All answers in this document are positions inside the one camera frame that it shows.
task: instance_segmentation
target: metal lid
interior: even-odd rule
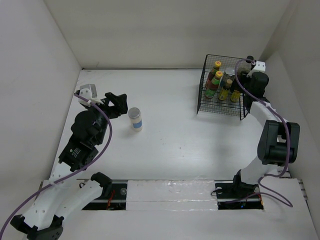
[[[235,75],[235,69],[233,67],[227,67],[224,72],[227,75]]]
[[[129,111],[128,111],[128,116],[129,116],[129,118],[131,118],[131,119],[136,119],[136,118],[138,118],[139,116],[140,116],[140,110],[139,110],[139,108],[137,108],[137,107],[132,107],[132,108],[130,108],[129,109]]]

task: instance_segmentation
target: white wall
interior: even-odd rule
[[[301,0],[290,20],[279,54],[305,118],[320,148],[320,1]]]
[[[50,174],[80,69],[42,0],[0,0],[1,227]]]
[[[290,0],[44,0],[85,68],[198,68],[262,54]]]
[[[311,216],[320,233],[320,2],[301,0],[278,51],[267,61],[270,83],[266,96],[290,121],[301,126],[298,158],[290,166],[303,180]]]

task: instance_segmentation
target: yellow label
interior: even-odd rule
[[[231,102],[234,102],[234,103],[238,102],[240,98],[240,94],[241,93],[239,91],[234,91],[230,97]]]
[[[227,96],[228,96],[228,92],[229,92],[229,90],[222,89],[220,94],[219,94],[219,100],[221,100],[221,101],[226,100]]]

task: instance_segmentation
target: jar label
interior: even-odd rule
[[[212,98],[214,97],[215,93],[216,93],[216,90],[207,89],[207,90],[205,91],[205,94],[204,94],[204,95],[205,95],[207,98],[212,99]]]
[[[132,123],[134,129],[138,129],[142,126],[142,120],[138,123]]]

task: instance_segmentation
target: blue label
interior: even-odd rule
[[[138,122],[138,123],[133,123],[132,125],[133,125],[134,129],[138,129],[138,128],[140,128],[142,126],[142,120],[140,122]]]

